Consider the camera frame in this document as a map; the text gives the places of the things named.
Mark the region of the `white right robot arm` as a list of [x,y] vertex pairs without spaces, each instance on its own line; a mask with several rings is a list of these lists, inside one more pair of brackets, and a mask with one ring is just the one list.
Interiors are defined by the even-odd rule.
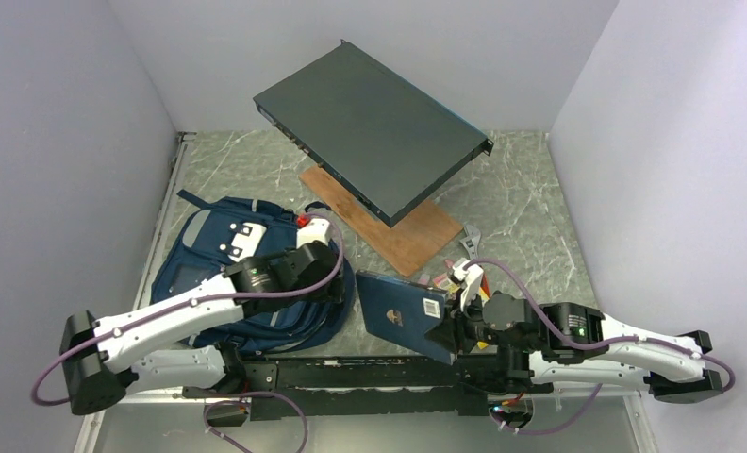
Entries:
[[573,382],[693,404],[727,388],[708,356],[706,332],[655,334],[575,303],[539,306],[496,292],[487,301],[448,303],[425,337],[453,359],[479,343],[495,347],[492,363],[461,374],[461,385],[488,395],[549,394],[558,383]]

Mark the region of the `navy blue student backpack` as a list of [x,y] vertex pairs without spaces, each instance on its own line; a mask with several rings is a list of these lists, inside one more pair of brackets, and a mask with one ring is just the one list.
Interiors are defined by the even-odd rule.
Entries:
[[[152,304],[189,291],[233,264],[233,226],[253,223],[265,227],[257,255],[296,246],[297,214],[292,210],[259,199],[225,196],[207,202],[186,190],[177,195],[197,211],[185,222],[158,270],[151,287]],[[340,289],[338,302],[298,301],[275,313],[261,313],[192,334],[182,343],[201,348],[228,342],[243,356],[294,352],[325,344],[339,333],[354,306],[356,283],[348,261],[339,277],[342,281],[333,285]]]

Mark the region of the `dark blue bottom book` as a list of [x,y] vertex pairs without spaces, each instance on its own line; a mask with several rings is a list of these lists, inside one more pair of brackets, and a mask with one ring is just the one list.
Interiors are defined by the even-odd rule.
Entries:
[[357,294],[368,333],[448,365],[457,355],[428,339],[444,319],[448,293],[417,282],[356,272]]

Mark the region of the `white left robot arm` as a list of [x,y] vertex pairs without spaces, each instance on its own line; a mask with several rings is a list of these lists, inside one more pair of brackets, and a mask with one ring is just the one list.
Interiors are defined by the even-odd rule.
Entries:
[[231,340],[174,350],[174,342],[294,305],[332,309],[344,301],[345,259],[335,243],[313,241],[230,265],[184,293],[141,310],[68,317],[59,349],[74,415],[105,410],[129,394],[177,385],[231,396],[245,386]]

